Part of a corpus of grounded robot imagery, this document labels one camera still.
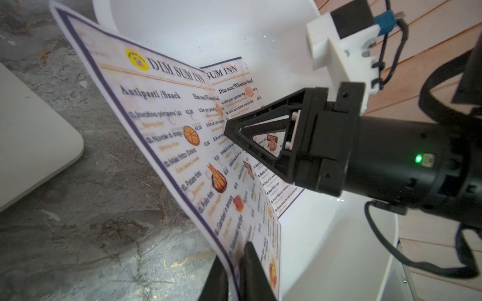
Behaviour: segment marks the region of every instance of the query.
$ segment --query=restaurant logo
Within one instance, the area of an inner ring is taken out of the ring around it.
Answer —
[[[136,51],[126,48],[125,55],[129,59],[129,61],[131,61],[131,63],[137,68],[141,69],[142,71],[149,70],[149,65],[147,64],[147,61]]]

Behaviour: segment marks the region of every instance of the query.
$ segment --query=concrete floor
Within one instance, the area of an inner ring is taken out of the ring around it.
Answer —
[[[91,0],[61,2],[95,20]],[[196,300],[215,255],[94,86],[48,0],[2,0],[0,19],[0,62],[85,142],[79,161],[0,213],[0,301]]]

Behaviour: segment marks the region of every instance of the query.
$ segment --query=purple border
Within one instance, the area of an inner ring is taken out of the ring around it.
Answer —
[[[240,294],[240,289],[238,287],[238,283],[236,281],[236,276],[235,276],[235,273],[234,273],[234,267],[233,267],[233,264],[231,262],[231,260],[229,259],[229,256],[228,254],[226,253],[226,251],[224,250],[224,247],[221,245],[221,243],[219,242],[219,240],[217,239],[217,237],[214,235],[214,233],[212,232],[212,230],[210,229],[210,227],[208,226],[208,224],[206,223],[206,221],[201,217],[201,215],[199,214],[199,212],[196,210],[196,208],[194,208],[194,206],[191,204],[191,202],[186,198],[186,196],[184,195],[184,193],[181,191],[181,188],[177,185],[177,183],[175,182],[174,178],[170,175],[170,173],[167,171],[167,169],[164,167],[164,165],[161,163],[161,161],[159,160],[159,158],[155,155],[154,151],[151,149],[151,147],[149,146],[149,144],[147,144],[147,142],[145,141],[145,139],[142,137],[141,133],[139,132],[139,130],[135,127],[134,123],[132,122],[132,120],[129,118],[129,116],[127,115],[126,111],[124,110],[124,108],[121,106],[119,100],[117,99],[117,97],[115,96],[114,92],[112,91],[112,89],[109,87],[109,85],[107,84],[106,80],[104,79],[104,77],[102,76],[102,73],[100,72],[97,64],[95,63],[94,59],[92,58],[92,56],[90,55],[89,51],[87,50],[87,48],[85,47],[85,45],[83,44],[82,40],[80,39],[80,37],[78,36],[77,32],[75,31],[74,27],[72,26],[70,20],[68,19],[69,17],[72,17],[112,38],[116,38],[116,39],[120,39],[120,40],[123,40],[127,43],[130,43],[130,44],[133,44],[133,45],[136,45],[136,46],[139,46],[145,50],[148,50],[150,52],[153,52],[153,53],[156,53],[158,55],[162,55],[160,53],[157,53],[157,52],[154,52],[148,48],[145,48],[143,46],[140,46],[140,45],[137,45],[135,43],[132,43],[130,41],[127,41],[125,39],[122,39],[120,37],[117,37],[115,35],[112,35],[112,34],[109,34],[105,31],[102,31],[100,29],[98,29],[97,27],[87,23],[86,21],[84,20],[81,20],[79,19],[77,16],[69,13],[69,12],[66,12],[66,11],[63,11],[61,10],[60,8],[55,8],[60,16],[60,18],[62,19],[62,21],[64,21],[64,24],[67,28],[67,30],[70,32],[70,34],[72,35],[72,37],[74,38],[74,40],[77,42],[77,44],[79,45],[80,49],[82,50],[83,54],[85,55],[87,61],[89,62],[89,64],[91,65],[92,69],[94,70],[95,74],[97,75],[97,77],[99,78],[100,82],[102,83],[102,85],[104,86],[104,88],[106,89],[107,93],[109,94],[110,98],[112,99],[112,101],[115,103],[115,105],[117,106],[117,108],[120,110],[120,112],[122,113],[124,119],[127,121],[127,123],[131,126],[131,129],[135,132],[137,138],[139,138],[139,140],[142,142],[142,144],[144,145],[144,147],[147,149],[147,151],[150,153],[150,155],[154,158],[154,160],[156,161],[156,163],[159,165],[159,167],[161,168],[161,170],[164,172],[164,174],[167,176],[167,178],[169,179],[169,181],[171,182],[171,184],[174,186],[174,188],[176,189],[176,191],[178,192],[178,194],[182,197],[182,199],[184,200],[184,202],[186,203],[186,205],[192,210],[192,212],[194,212],[194,214],[198,217],[198,219],[200,220],[200,222],[202,223],[202,225],[204,226],[204,228],[207,230],[207,232],[209,233],[209,235],[211,235],[211,237],[213,238],[213,240],[215,241],[215,243],[218,245],[219,249],[221,250],[221,252],[223,253],[224,257],[226,258],[226,261],[228,262],[229,264],[229,269],[231,270],[231,274],[233,276],[233,282],[234,282],[234,287],[236,289],[236,293],[238,294],[238,298],[239,300],[241,300],[241,294]]]
[[[222,62],[219,62],[219,63],[216,63],[216,64],[212,64],[212,65],[209,65],[209,66],[201,67],[201,69],[209,68],[209,67],[216,66],[216,65],[219,65],[219,64],[222,64],[222,63],[227,63],[227,62],[231,62],[231,61],[236,61],[236,60],[239,60],[239,59],[242,59],[242,57],[238,56],[238,57],[235,57],[235,58],[230,59],[230,60],[225,60],[225,61],[222,61]]]
[[[288,208],[295,202],[295,200],[300,196],[300,194],[304,191],[305,189],[303,188],[300,193],[293,199],[293,201],[291,201],[291,203],[288,205],[288,207],[286,207],[286,209],[281,212],[280,216],[278,216],[278,219],[288,210]]]

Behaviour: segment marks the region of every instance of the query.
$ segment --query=paper menu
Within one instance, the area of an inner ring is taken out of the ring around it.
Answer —
[[[242,58],[238,57],[223,61],[202,67],[202,69],[206,72],[213,87],[218,92],[222,112],[227,118],[235,118],[267,105],[264,99],[261,98],[249,69]],[[253,140],[277,157],[282,149],[284,136],[285,132],[277,132],[255,136]],[[274,208],[276,216],[280,217],[299,194],[303,192],[303,189],[284,182],[250,155],[248,157],[251,160],[251,164],[240,163],[237,160],[237,156],[240,153],[241,151],[234,154],[234,157],[229,162],[230,165],[236,171],[241,169],[239,172],[243,172],[245,166],[250,176],[252,176],[252,173],[258,177],[261,186],[263,186],[268,195],[269,202]]]
[[[249,240],[278,297],[281,210],[273,204],[287,206],[300,189],[288,185],[280,195],[275,190],[286,183],[224,136],[227,118],[263,105],[244,61],[198,69],[63,5],[51,2],[51,10],[120,122],[216,251],[233,296]]]

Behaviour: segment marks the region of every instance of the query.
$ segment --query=white table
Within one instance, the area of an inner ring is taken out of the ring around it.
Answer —
[[[326,68],[312,71],[305,24],[319,12],[311,0],[93,2],[100,24],[187,64],[201,67],[242,56],[265,99],[332,86]],[[305,191],[283,214],[285,300],[380,300],[392,257],[368,226],[367,200]],[[397,217],[371,212],[395,245]]]

